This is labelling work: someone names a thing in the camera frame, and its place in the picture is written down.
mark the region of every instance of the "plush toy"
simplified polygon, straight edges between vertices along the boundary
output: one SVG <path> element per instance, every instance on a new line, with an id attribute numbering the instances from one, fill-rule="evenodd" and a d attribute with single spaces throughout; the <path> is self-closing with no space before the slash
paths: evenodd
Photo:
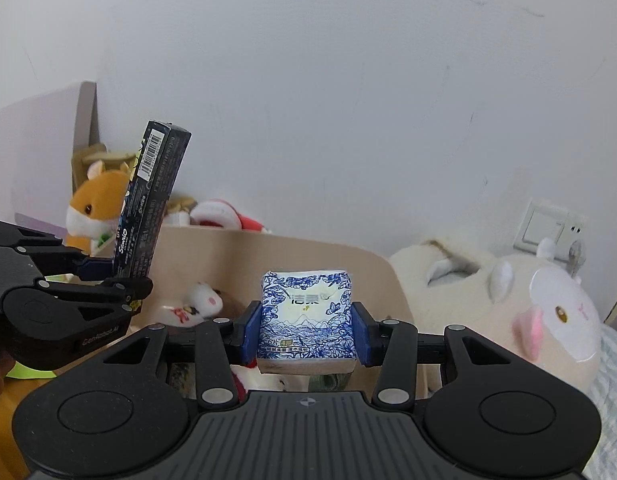
<path id="1" fill-rule="evenodd" d="M 217 316 L 223 306 L 220 295 L 207 283 L 200 282 L 188 291 L 183 301 L 152 309 L 146 321 L 189 328 Z"/>
<path id="2" fill-rule="evenodd" d="M 244 229 L 269 232 L 260 222 L 238 213 L 228 202 L 215 198 L 200 202 L 191 210 L 191 224 L 224 227 L 235 231 Z"/>
<path id="3" fill-rule="evenodd" d="M 128 187 L 128 165 L 106 171 L 104 162 L 98 160 L 88 168 L 87 176 L 66 212 L 66 244 L 92 254 L 115 234 Z"/>
<path id="4" fill-rule="evenodd" d="M 390 262 L 420 332 L 467 326 L 584 391 L 599 366 L 599 315 L 580 279 L 554 264 L 544 243 L 538 254 L 548 259 L 496 258 L 450 240 L 432 240 L 397 252 Z M 455 271 L 469 276 L 435 284 Z M 439 389 L 439 368 L 425 367 L 428 388 Z"/>

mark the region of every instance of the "red and white plush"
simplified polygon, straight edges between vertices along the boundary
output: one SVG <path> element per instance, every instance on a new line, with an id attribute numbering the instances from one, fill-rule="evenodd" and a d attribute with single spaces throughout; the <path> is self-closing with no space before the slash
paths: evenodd
<path id="1" fill-rule="evenodd" d="M 217 316 L 222 307 L 220 295 L 208 283 L 198 282 L 188 291 L 186 299 L 181 303 L 154 308 L 148 322 L 189 328 Z"/>
<path id="2" fill-rule="evenodd" d="M 191 211 L 192 225 L 224 227 L 235 231 L 268 232 L 260 222 L 244 216 L 225 200 L 213 198 L 196 205 Z"/>

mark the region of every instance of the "cardboard box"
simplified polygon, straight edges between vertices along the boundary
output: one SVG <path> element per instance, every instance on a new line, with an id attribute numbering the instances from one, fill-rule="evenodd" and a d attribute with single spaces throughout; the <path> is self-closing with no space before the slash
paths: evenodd
<path id="1" fill-rule="evenodd" d="M 181 301 L 199 281 L 248 305 L 252 300 L 261 300 L 261 280 L 268 270 L 315 269 L 346 270 L 351 276 L 351 300 L 362 301 L 375 319 L 392 317 L 413 322 L 391 264 L 377 254 L 345 245 L 248 231 L 164 225 L 149 273 L 153 293 L 144 300 L 142 312 L 133 318 L 132 325 L 149 324 L 153 308 Z M 379 371 L 358 363 L 347 389 L 362 390 L 370 398 Z"/>

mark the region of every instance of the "blue and white tissue pack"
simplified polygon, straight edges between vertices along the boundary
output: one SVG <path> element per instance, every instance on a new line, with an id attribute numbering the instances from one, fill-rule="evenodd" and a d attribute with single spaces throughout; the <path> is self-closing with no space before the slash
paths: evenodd
<path id="1" fill-rule="evenodd" d="M 343 270 L 267 272 L 257 365 L 262 373 L 323 375 L 355 368 L 351 280 Z"/>

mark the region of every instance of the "pink ear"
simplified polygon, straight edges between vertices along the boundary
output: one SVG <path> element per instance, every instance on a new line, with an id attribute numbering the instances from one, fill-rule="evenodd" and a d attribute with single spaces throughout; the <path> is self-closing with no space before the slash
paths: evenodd
<path id="1" fill-rule="evenodd" d="M 513 334 L 519 338 L 522 349 L 529 361 L 537 361 L 540 357 L 544 327 L 542 326 L 542 310 L 532 306 L 513 319 Z"/>

